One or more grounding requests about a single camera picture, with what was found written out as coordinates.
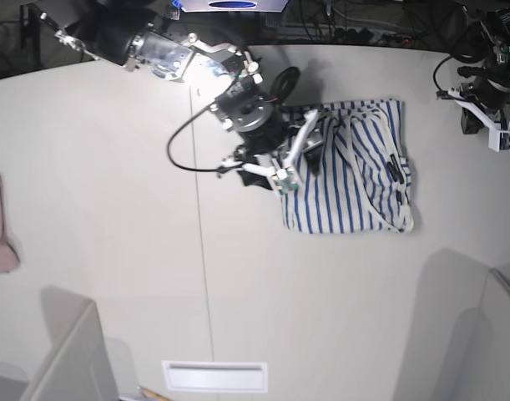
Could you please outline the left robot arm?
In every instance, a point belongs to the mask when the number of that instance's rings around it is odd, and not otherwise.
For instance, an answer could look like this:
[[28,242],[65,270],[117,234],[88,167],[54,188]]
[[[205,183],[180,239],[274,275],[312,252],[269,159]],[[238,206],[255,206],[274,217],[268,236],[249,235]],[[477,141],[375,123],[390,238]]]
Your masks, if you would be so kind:
[[462,40],[472,54],[460,53],[457,73],[467,82],[459,89],[465,101],[461,126],[465,135],[485,127],[469,107],[474,105],[501,129],[510,123],[504,114],[510,106],[510,1],[460,1],[467,18]]

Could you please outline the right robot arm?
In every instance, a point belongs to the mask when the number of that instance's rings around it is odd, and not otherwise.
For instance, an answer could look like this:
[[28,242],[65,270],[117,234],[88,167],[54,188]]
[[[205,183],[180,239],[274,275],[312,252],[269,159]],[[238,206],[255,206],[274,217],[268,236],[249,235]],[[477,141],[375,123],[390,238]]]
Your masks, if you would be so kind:
[[208,173],[235,171],[245,186],[279,195],[303,184],[301,161],[320,173],[320,112],[307,111],[293,122],[284,109],[300,78],[297,67],[283,70],[264,90],[260,60],[245,44],[210,44],[197,33],[170,37],[156,27],[146,1],[35,1],[31,8],[61,44],[82,55],[126,69],[146,66],[160,79],[198,89],[203,111],[242,139]]

